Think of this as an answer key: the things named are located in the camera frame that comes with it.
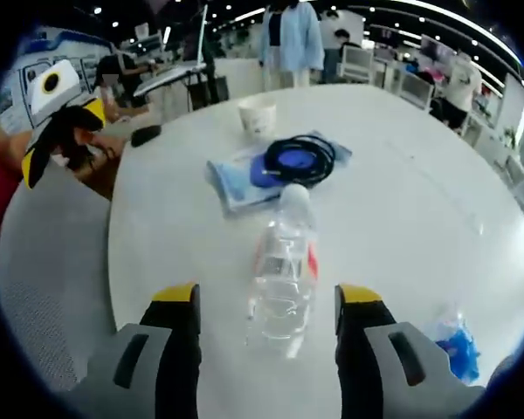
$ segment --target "plastic water bottle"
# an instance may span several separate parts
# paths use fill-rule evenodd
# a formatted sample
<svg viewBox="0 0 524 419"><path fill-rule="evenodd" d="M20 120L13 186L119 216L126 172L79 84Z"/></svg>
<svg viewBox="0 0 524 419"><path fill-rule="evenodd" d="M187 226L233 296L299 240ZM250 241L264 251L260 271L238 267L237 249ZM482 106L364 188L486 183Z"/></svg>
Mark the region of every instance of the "plastic water bottle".
<svg viewBox="0 0 524 419"><path fill-rule="evenodd" d="M309 193L285 187L256 255L249 298L248 346L295 358L305 337L318 278Z"/></svg>

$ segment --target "white shirt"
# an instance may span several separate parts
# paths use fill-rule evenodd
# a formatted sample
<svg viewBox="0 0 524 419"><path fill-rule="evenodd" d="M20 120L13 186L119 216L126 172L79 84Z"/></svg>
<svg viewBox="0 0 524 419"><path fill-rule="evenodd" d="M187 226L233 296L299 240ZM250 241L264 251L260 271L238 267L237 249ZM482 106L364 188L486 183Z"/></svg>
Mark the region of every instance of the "white shirt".
<svg viewBox="0 0 524 419"><path fill-rule="evenodd" d="M334 35L340 29L339 20L324 18L321 21L322 47L325 50L338 50L341 47L340 41Z"/></svg>
<svg viewBox="0 0 524 419"><path fill-rule="evenodd" d="M481 73L471 61L454 57L451 81L445 90L446 100L458 109L470 112L474 93L481 93Z"/></svg>

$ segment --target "table surface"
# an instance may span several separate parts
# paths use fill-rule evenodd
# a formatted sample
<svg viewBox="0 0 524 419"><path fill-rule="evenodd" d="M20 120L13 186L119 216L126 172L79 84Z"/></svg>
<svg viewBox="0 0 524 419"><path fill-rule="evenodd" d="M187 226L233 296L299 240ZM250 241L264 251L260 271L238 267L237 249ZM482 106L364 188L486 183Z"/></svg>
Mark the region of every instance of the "table surface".
<svg viewBox="0 0 524 419"><path fill-rule="evenodd" d="M524 336L524 216L498 176L448 128L372 86L266 94L278 104L279 135L317 129L354 152L311 192L321 276L299 359L262 358L244 346L253 255L271 212L224 217L206 168L250 144L236 101L125 150L109 232L117 327L139 322L155 292L195 279L200 417L340 417L334 286L365 285L397 321L422 330L459 305L485 385Z"/></svg>

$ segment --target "cup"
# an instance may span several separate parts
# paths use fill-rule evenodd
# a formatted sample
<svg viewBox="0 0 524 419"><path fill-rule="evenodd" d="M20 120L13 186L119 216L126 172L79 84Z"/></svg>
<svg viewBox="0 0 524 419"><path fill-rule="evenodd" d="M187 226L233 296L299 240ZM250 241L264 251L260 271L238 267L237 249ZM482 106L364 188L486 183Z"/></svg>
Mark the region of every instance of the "cup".
<svg viewBox="0 0 524 419"><path fill-rule="evenodd" d="M276 102L252 96L238 103L238 113L245 131L256 140L269 140L276 129Z"/></svg>

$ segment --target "chair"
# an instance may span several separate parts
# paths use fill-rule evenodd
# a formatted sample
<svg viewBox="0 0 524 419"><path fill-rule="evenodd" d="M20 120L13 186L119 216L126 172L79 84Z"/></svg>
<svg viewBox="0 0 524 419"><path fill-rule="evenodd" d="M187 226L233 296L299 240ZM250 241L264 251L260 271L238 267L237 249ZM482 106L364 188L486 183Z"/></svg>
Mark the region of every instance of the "chair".
<svg viewBox="0 0 524 419"><path fill-rule="evenodd" d="M340 77L355 83L373 82L373 52L354 45L343 46Z"/></svg>
<svg viewBox="0 0 524 419"><path fill-rule="evenodd" d="M429 112L434 86L415 74L402 72L397 95L412 105Z"/></svg>
<svg viewBox="0 0 524 419"><path fill-rule="evenodd" d="M36 187L21 183L0 232L0 306L12 335L53 391L86 376L114 334L108 290L109 202L49 162Z"/></svg>

